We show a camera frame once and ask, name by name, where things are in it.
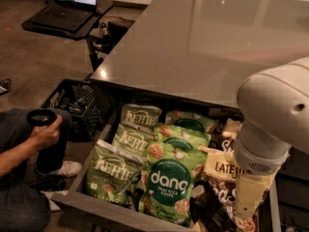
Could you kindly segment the person's forearm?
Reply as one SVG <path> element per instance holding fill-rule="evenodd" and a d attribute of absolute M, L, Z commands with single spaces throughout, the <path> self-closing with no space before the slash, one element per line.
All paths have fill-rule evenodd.
<path fill-rule="evenodd" d="M 0 154 L 0 178 L 10 174 L 25 160 L 38 151 L 38 145 L 34 139 L 27 139 L 25 142 Z"/>

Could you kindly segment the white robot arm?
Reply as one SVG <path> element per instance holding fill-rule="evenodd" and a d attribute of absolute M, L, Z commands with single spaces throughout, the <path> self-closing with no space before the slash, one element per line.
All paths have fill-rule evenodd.
<path fill-rule="evenodd" d="M 256 72 L 240 85 L 244 121 L 234 144 L 236 215 L 251 218 L 264 194 L 262 178 L 274 176 L 294 147 L 309 153 L 309 58 Z"/>

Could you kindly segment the person's hand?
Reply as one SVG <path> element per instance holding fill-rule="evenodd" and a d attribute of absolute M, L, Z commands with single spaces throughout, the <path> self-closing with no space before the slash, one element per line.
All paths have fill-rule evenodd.
<path fill-rule="evenodd" d="M 32 148 L 39 151 L 55 145 L 59 141 L 61 124 L 62 117 L 57 115 L 56 120 L 51 125 L 34 127 L 29 138 Z"/>

